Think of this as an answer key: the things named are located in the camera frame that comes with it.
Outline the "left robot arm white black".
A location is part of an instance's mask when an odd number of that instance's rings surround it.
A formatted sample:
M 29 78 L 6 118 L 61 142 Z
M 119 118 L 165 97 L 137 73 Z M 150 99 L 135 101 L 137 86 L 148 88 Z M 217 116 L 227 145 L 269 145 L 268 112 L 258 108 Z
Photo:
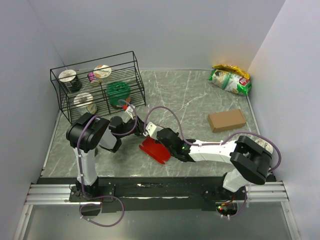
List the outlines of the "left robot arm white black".
M 144 122 L 138 116 L 123 122 L 120 116 L 108 120 L 86 112 L 72 123 L 66 131 L 66 139 L 77 163 L 76 193 L 87 201 L 94 201 L 100 195 L 95 166 L 97 147 L 115 153 L 122 145 L 122 138 L 132 134 L 139 137 L 143 131 Z

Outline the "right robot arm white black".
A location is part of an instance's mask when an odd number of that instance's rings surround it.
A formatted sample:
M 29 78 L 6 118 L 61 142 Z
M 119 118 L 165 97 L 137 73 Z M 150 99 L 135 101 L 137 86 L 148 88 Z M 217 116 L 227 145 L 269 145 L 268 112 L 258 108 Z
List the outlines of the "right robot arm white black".
M 156 133 L 155 140 L 162 144 L 170 155 L 181 162 L 220 162 L 234 169 L 223 175 L 217 188 L 223 199 L 230 199 L 248 185 L 264 185 L 272 162 L 272 153 L 258 141 L 240 135 L 237 140 L 206 142 L 198 139 L 183 140 L 177 132 L 163 128 Z

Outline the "red paper box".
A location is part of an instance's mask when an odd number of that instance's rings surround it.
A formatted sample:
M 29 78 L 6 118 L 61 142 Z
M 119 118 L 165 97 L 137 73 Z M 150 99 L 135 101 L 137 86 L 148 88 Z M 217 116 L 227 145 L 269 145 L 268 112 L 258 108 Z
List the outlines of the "red paper box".
M 139 145 L 139 148 L 162 165 L 171 158 L 169 150 L 151 137 L 147 137 L 142 144 Z

